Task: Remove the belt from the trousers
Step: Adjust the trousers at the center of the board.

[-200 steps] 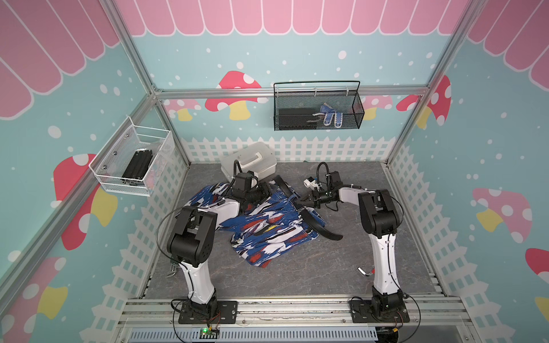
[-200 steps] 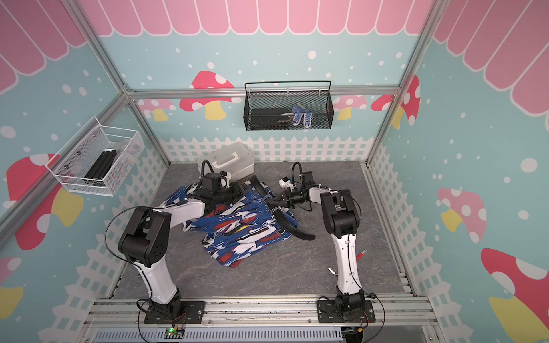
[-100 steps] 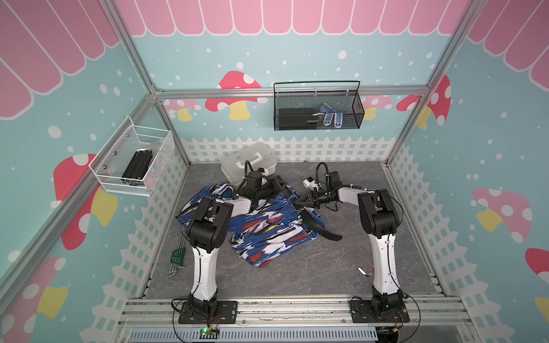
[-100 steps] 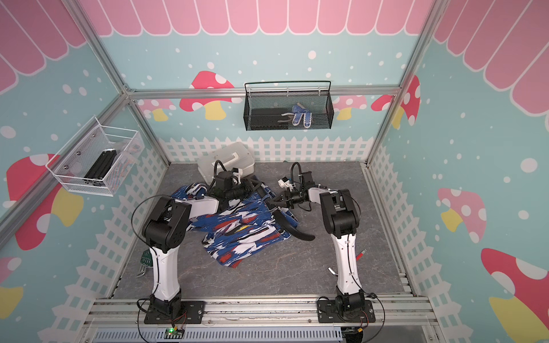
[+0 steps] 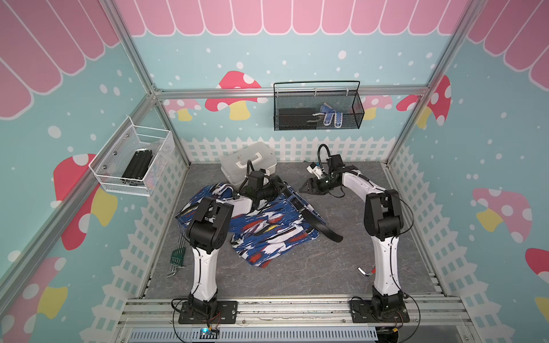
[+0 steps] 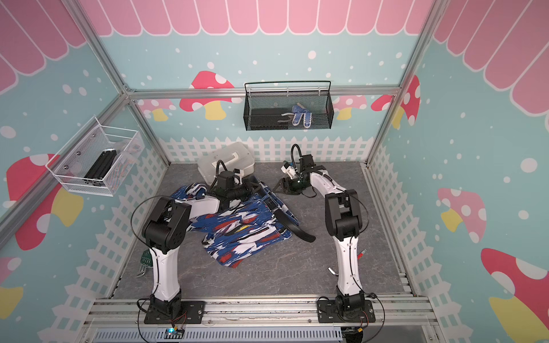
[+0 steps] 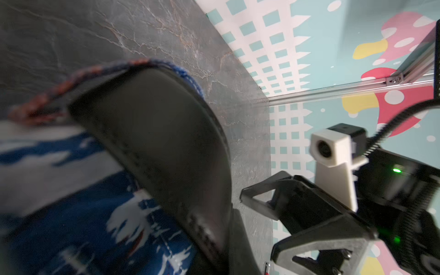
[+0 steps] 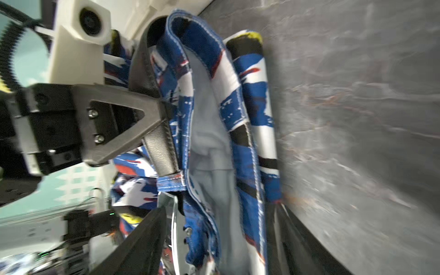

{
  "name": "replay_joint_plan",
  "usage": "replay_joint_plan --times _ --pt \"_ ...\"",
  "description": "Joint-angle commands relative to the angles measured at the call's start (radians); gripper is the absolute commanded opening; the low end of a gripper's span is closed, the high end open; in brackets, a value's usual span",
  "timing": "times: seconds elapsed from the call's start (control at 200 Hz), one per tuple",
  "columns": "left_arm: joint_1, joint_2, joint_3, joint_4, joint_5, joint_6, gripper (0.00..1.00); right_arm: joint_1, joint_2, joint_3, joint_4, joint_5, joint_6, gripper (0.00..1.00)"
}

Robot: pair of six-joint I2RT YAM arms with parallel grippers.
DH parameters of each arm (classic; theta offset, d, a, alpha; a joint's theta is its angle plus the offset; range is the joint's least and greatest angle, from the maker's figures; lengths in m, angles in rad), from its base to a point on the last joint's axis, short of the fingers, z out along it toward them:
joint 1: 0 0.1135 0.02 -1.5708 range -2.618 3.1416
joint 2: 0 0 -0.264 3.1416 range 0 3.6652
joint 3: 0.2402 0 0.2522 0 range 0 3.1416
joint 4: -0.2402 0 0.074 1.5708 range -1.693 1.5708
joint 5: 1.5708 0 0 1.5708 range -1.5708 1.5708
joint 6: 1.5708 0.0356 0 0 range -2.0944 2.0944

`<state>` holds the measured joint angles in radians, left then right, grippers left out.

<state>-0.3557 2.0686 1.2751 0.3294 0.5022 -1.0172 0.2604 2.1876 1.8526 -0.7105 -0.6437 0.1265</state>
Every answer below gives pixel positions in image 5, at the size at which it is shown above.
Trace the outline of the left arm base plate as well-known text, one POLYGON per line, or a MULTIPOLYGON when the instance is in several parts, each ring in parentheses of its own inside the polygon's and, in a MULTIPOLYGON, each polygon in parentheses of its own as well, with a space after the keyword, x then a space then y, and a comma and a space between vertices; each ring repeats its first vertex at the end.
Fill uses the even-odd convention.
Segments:
POLYGON ((237 301, 184 302, 176 312, 179 324, 235 324, 238 310, 237 301))

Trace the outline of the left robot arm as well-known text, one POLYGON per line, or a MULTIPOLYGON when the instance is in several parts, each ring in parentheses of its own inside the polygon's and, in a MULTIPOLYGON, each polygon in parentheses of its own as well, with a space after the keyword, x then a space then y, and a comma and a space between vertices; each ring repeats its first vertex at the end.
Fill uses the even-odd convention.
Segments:
POLYGON ((204 197, 180 216, 192 215, 186 224, 185 237, 194 257, 194 281, 187 299, 189 312, 207 319, 217 310, 217 257, 230 231, 231 219, 261 210, 276 200, 288 185, 278 176, 263 171, 251 174, 251 185, 241 195, 231 184, 219 183, 204 189, 204 197))

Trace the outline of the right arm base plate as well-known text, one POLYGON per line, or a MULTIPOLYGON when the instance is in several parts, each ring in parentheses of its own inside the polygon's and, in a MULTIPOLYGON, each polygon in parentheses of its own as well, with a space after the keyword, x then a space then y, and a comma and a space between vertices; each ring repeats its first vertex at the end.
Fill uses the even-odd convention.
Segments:
POLYGON ((388 323, 390 326, 398 326, 410 322, 410 316, 403 301, 387 303, 378 298, 363 300, 353 297, 348 304, 354 323, 388 323))

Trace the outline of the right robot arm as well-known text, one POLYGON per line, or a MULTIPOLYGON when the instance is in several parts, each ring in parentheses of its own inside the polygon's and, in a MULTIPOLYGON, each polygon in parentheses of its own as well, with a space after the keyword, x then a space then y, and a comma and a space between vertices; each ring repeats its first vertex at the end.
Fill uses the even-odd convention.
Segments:
POLYGON ((345 187, 364 201, 363 224, 373 241, 376 268, 370 312, 375 320, 402 313, 404 292, 397 273, 397 246, 404 227, 400 195, 378 186, 354 166, 346 166, 339 154, 329 156, 327 165, 325 171, 320 162, 310 164, 307 171, 312 177, 300 192, 324 195, 345 187))

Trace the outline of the blue white red patterned trousers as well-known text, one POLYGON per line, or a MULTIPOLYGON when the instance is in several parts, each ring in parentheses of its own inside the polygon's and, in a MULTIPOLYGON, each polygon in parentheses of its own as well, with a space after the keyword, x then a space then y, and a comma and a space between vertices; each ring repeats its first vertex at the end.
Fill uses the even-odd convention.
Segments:
POLYGON ((249 264, 266 268, 270 261, 293 247, 315 240, 320 232, 313 229, 287 197, 263 203, 250 214, 233 217, 229 233, 233 250, 249 264))

